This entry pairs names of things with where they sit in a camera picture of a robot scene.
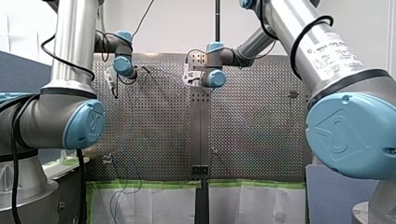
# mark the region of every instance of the pegboard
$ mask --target pegboard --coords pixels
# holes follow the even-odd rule
[[[212,93],[211,178],[304,180],[307,96],[288,61],[269,56],[251,68],[226,68],[226,86]]]
[[[104,79],[111,63],[95,56],[93,87],[106,107],[106,127],[92,152],[91,178],[191,179],[191,90],[182,82],[185,55],[133,58],[150,74],[139,71],[135,84],[120,83],[115,100]],[[226,86],[212,92],[210,177],[303,180],[309,157],[304,147],[306,97],[288,59],[268,56],[251,68],[226,71]],[[289,98],[290,91],[298,97]],[[109,154],[113,162],[104,163]]]

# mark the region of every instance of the black cable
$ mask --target black cable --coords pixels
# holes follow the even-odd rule
[[[134,85],[134,84],[136,83],[136,78],[131,79],[131,80],[132,80],[131,82],[126,82],[126,81],[124,81],[124,80],[121,79],[121,77],[120,77],[119,74],[117,74],[117,79],[118,79],[122,84],[127,85],[127,86]]]
[[[331,16],[320,16],[316,18],[314,21],[308,23],[305,28],[300,32],[300,34],[297,36],[296,40],[294,41],[292,47],[291,47],[291,52],[290,52],[290,65],[291,69],[293,70],[293,73],[297,78],[302,80],[300,74],[298,73],[297,65],[296,65],[296,56],[297,56],[297,49],[300,45],[300,42],[303,40],[304,36],[308,34],[309,31],[311,31],[312,28],[314,28],[318,24],[325,23],[325,20],[328,20],[330,23],[329,25],[332,26],[334,24],[334,19]]]
[[[121,194],[123,194],[123,195],[135,194],[135,193],[139,192],[142,189],[142,187],[143,187],[143,179],[140,176],[140,173],[139,173],[139,170],[137,168],[136,162],[134,161],[134,159],[132,159],[132,161],[133,161],[133,164],[134,164],[134,169],[136,170],[137,178],[139,179],[139,187],[137,187],[137,189],[134,190],[134,191],[125,192],[126,188],[128,187],[128,181],[129,181],[127,179],[125,181],[124,186],[122,187],[122,190],[118,190],[118,191],[114,192],[113,195],[111,196],[111,199],[110,199],[110,214],[113,217],[113,220],[114,220],[114,222],[116,224],[118,224],[118,222],[117,222],[117,208],[118,208],[118,205],[119,205],[119,199],[120,199]],[[116,204],[114,206],[114,212],[113,212],[113,210],[111,209],[111,204],[113,204],[114,197],[117,194],[118,194],[118,196],[117,196],[117,200],[116,200]]]
[[[86,214],[86,201],[87,201],[87,179],[85,174],[85,162],[82,156],[82,149],[76,149],[78,156],[79,165],[79,178],[80,178],[80,194],[79,194],[79,212],[78,212],[78,224],[85,223]]]
[[[21,107],[17,116],[12,121],[12,129],[11,129],[11,150],[12,150],[12,159],[14,165],[14,179],[12,183],[12,195],[11,195],[11,209],[12,209],[12,216],[14,218],[14,222],[16,224],[21,224],[21,219],[18,214],[18,207],[17,207],[17,197],[18,197],[18,185],[19,185],[19,178],[20,178],[20,165],[18,159],[18,150],[17,150],[17,141],[15,140],[15,135],[19,130],[20,123],[21,123],[21,116],[26,110],[27,106],[32,103],[34,99],[37,98],[38,95],[32,95]]]
[[[133,105],[133,102],[132,102],[132,99],[131,99],[130,95],[131,95],[131,94],[128,94],[128,96],[129,96],[129,101],[130,101],[130,104]],[[124,149],[124,140],[125,140],[124,137],[121,137],[121,138],[120,138],[120,142],[121,142],[121,147],[120,147],[120,148],[121,148],[121,149]],[[125,192],[126,188],[128,187],[128,181],[129,181],[129,180],[127,179],[127,180],[125,181],[124,186],[122,187],[122,190],[118,190],[118,191],[114,192],[113,195],[111,196],[111,199],[110,199],[110,214],[111,214],[111,216],[113,217],[114,223],[116,223],[116,224],[118,224],[118,222],[117,222],[117,208],[118,208],[118,204],[119,204],[120,195],[121,195],[121,194],[128,195],[128,194],[137,193],[139,190],[142,189],[142,186],[143,186],[143,179],[142,179],[142,176],[141,176],[141,174],[140,174],[140,172],[139,172],[139,169],[138,169],[138,167],[137,167],[137,164],[136,164],[134,158],[132,158],[132,162],[133,162],[133,164],[134,164],[134,170],[135,170],[135,172],[136,172],[137,178],[139,179],[139,187],[138,187],[136,190],[134,190],[134,191]],[[123,167],[125,167],[125,169],[126,169],[125,171],[126,171],[126,173],[128,174],[128,166],[124,165]],[[120,177],[120,174],[119,174],[118,171],[117,171],[116,165],[114,165],[114,169],[115,169],[115,171],[116,171],[117,176]],[[119,194],[119,195],[117,196],[116,205],[115,205],[115,207],[114,207],[114,212],[113,212],[113,209],[111,208],[111,205],[113,204],[113,200],[114,200],[114,198],[116,197],[117,194]]]
[[[254,60],[261,59],[261,58],[268,56],[268,54],[270,54],[273,51],[273,49],[275,48],[275,45],[276,45],[276,41],[274,41],[273,46],[266,53],[264,53],[261,56],[256,57]]]
[[[108,61],[108,58],[110,57],[110,42],[108,41],[108,38],[105,33],[103,33],[100,30],[96,30],[96,32],[101,34],[102,38],[103,38],[102,39],[102,49],[103,49],[102,61],[106,63]]]
[[[48,40],[44,41],[44,42],[41,44],[41,48],[43,49],[43,51],[46,52],[50,57],[52,57],[53,59],[56,59],[57,61],[59,61],[59,62],[61,62],[61,63],[64,63],[64,64],[66,64],[66,65],[69,65],[70,67],[77,68],[77,69],[79,69],[79,70],[81,70],[81,71],[83,71],[83,72],[86,72],[86,73],[90,74],[91,77],[92,77],[92,81],[94,81],[94,80],[95,80],[95,74],[93,73],[93,71],[91,71],[91,70],[89,70],[89,69],[87,69],[87,68],[85,68],[85,67],[78,66],[78,65],[76,65],[76,64],[74,64],[74,63],[70,63],[70,62],[68,62],[67,60],[64,60],[64,59],[62,59],[62,58],[56,56],[55,54],[51,53],[49,50],[46,49],[46,45],[47,45],[50,41],[52,41],[54,38],[55,38],[55,35],[53,35],[52,37],[50,37]]]
[[[154,3],[154,1],[155,1],[155,0],[151,0],[151,2],[149,3],[148,9],[146,9],[145,14],[143,15],[142,19],[140,20],[139,24],[137,25],[136,31],[134,31],[134,34],[132,35],[132,38],[134,38],[134,36],[135,36],[135,35],[137,34],[137,32],[139,31],[140,26],[142,25],[143,20],[144,20],[144,19],[146,18],[146,16],[148,15],[149,9],[151,8],[151,5]]]
[[[267,28],[265,27],[264,18],[262,17],[262,1],[263,1],[263,0],[260,0],[260,6],[259,6],[259,20],[260,20],[260,25],[262,26],[262,29],[264,30],[264,32],[265,32],[266,35],[268,35],[269,37],[273,38],[274,40],[279,40],[279,39],[277,38],[276,35],[271,34],[271,32],[269,32],[269,31],[267,30]]]

